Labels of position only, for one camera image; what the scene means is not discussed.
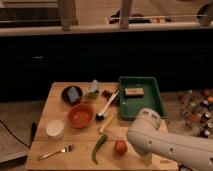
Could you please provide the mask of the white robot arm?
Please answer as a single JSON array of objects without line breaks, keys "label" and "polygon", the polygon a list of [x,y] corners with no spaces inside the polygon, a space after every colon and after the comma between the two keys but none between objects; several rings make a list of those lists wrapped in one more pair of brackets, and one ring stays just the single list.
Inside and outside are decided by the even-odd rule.
[{"label": "white robot arm", "polygon": [[151,152],[198,171],[213,171],[213,140],[161,132],[160,115],[142,108],[129,127],[126,137],[140,155]]}]

